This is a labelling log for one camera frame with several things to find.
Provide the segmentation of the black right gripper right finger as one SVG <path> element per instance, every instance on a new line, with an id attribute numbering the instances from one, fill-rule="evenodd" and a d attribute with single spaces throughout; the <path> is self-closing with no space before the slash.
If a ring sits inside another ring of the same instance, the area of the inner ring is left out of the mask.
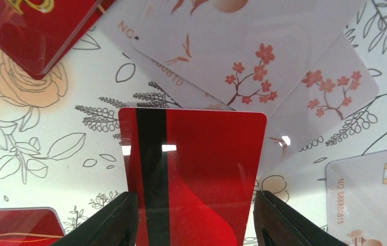
<path id="1" fill-rule="evenodd" d="M 257 191 L 253 209 L 260 246 L 345 245 L 269 191 Z"/>

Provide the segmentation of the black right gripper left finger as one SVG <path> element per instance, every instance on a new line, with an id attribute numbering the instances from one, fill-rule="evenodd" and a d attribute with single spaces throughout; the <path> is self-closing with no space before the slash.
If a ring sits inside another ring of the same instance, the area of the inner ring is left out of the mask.
<path id="1" fill-rule="evenodd" d="M 53 245 L 134 246 L 138 223 L 137 195 L 123 192 Z"/>

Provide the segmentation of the red magnetic stripe card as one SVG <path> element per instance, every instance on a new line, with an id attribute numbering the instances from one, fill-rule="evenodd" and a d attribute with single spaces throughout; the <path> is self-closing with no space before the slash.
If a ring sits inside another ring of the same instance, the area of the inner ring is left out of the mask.
<path id="1" fill-rule="evenodd" d="M 119 110 L 137 245 L 242 245 L 267 117 L 260 112 Z"/>

